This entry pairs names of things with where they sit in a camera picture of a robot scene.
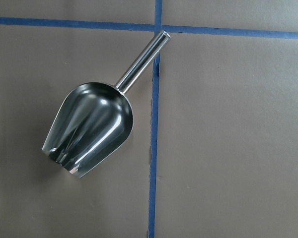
blue tape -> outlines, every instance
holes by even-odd
[[[155,0],[154,9],[154,33],[156,34],[162,25],[162,0]],[[150,187],[149,187],[149,224],[148,238],[154,238],[155,225],[155,192],[157,175],[157,143],[158,143],[158,112],[159,112],[159,66],[160,55],[153,61],[152,76],[152,113],[151,113],[151,163],[150,163]]]
[[[298,32],[210,28],[210,27],[195,27],[195,26],[169,26],[169,25],[165,25],[162,27],[165,31],[173,32],[173,33],[298,39]]]
[[[70,27],[70,28],[128,30],[128,31],[154,31],[154,25],[150,25],[150,24],[49,20],[49,19],[14,18],[14,17],[0,17],[0,25],[50,26],[50,27]]]

stainless steel scoop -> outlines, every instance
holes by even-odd
[[[165,31],[157,33],[115,86],[85,83],[71,91],[42,151],[81,178],[121,146],[133,128],[125,94],[169,39]]]

scoop handle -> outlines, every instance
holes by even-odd
[[[162,47],[170,40],[170,38],[168,33],[164,30],[160,30],[119,79],[115,87],[123,94],[127,93],[138,77],[157,57]]]

floor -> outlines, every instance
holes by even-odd
[[[161,28],[126,143],[82,179],[41,153]],[[0,238],[78,236],[298,237],[298,1],[0,0]]]

shiny metal surface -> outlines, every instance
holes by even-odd
[[[132,108],[124,93],[169,39],[165,31],[157,33],[116,86],[86,83],[71,91],[42,151],[81,178],[122,145],[133,127]]]
[[[165,31],[159,31],[146,48],[140,53],[133,64],[127,69],[124,75],[115,85],[122,93],[127,93],[131,86],[136,82],[142,72],[157,57],[162,47],[169,41],[170,35]]]

